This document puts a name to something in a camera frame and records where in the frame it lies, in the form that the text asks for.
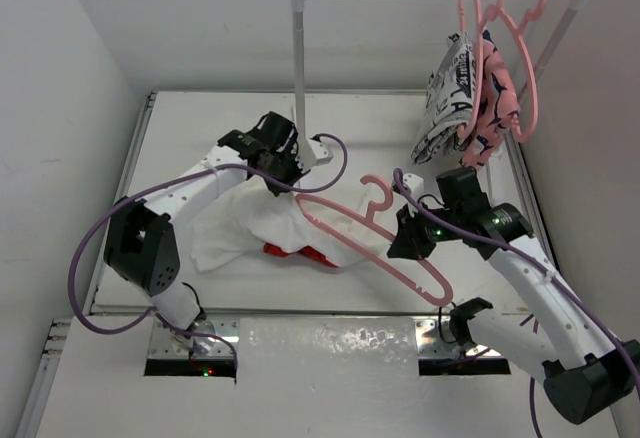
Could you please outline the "white t shirt red print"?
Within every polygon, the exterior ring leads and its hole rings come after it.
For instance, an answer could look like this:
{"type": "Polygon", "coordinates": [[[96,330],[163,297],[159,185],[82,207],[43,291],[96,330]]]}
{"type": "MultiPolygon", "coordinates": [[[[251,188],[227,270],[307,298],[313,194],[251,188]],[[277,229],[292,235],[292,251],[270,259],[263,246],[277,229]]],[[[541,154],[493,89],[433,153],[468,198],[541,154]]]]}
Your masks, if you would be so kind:
{"type": "Polygon", "coordinates": [[[205,273],[250,252],[282,258],[300,254],[334,269],[364,259],[314,226],[293,194],[275,197],[259,178],[224,193],[205,210],[193,224],[190,257],[196,270],[205,273]]]}

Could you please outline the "pink plastic hanger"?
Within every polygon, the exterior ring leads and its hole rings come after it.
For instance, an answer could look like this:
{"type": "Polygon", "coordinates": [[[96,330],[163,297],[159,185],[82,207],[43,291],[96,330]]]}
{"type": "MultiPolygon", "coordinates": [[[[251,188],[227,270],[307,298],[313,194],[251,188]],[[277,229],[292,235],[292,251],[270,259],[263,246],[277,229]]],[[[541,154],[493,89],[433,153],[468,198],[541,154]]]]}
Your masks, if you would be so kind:
{"type": "Polygon", "coordinates": [[[360,178],[361,185],[373,185],[382,193],[382,200],[376,201],[369,199],[366,202],[366,209],[363,214],[354,211],[346,206],[343,206],[335,201],[317,196],[311,193],[299,193],[295,197],[295,201],[298,204],[302,215],[316,228],[332,236],[344,246],[348,247],[352,251],[358,253],[361,257],[375,264],[382,269],[385,273],[395,278],[397,281],[406,286],[409,290],[416,293],[426,302],[436,307],[446,306],[450,304],[454,297],[454,291],[451,283],[445,278],[445,276],[427,259],[421,258],[417,261],[417,264],[427,272],[427,274],[440,285],[442,295],[436,297],[422,286],[420,286],[414,279],[407,276],[404,272],[400,271],[395,266],[391,265],[385,259],[381,258],[382,251],[374,250],[370,244],[361,238],[360,236],[354,236],[350,232],[344,233],[340,228],[336,228],[325,221],[320,220],[317,216],[307,211],[304,208],[304,203],[309,202],[320,205],[324,208],[328,208],[343,217],[349,218],[352,222],[357,223],[369,232],[385,239],[388,243],[391,243],[395,236],[386,228],[380,226],[375,222],[376,215],[381,212],[387,211],[393,205],[393,192],[391,185],[383,178],[373,174],[366,174],[360,178]]]}

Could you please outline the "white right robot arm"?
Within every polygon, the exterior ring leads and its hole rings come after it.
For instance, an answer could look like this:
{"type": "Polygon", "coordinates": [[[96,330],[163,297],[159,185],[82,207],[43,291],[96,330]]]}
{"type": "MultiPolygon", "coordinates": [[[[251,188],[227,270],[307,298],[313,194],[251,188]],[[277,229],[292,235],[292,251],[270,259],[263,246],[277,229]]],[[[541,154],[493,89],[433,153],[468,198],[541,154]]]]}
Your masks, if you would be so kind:
{"type": "Polygon", "coordinates": [[[539,383],[568,422],[582,424],[639,390],[639,343],[620,340],[589,310],[551,264],[531,224],[512,204],[494,205],[473,168],[436,179],[442,205],[423,205],[423,181],[393,172],[394,192],[405,198],[388,257],[428,258],[444,242],[461,241],[506,279],[542,327],[532,334],[504,319],[488,300],[457,304],[449,314],[451,345],[484,345],[539,383]]]}

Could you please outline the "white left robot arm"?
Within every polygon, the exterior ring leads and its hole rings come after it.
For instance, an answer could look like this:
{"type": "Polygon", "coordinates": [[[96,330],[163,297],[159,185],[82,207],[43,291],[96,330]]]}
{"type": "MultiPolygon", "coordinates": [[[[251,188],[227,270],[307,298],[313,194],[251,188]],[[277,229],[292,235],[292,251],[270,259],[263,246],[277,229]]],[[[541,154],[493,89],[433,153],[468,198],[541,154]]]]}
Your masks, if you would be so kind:
{"type": "Polygon", "coordinates": [[[187,330],[202,318],[201,306],[179,283],[176,230],[256,170],[282,184],[303,175],[297,162],[298,133],[289,119],[269,112],[247,132],[232,130],[196,165],[146,197],[125,197],[107,232],[104,262],[138,288],[174,327],[187,330]]]}

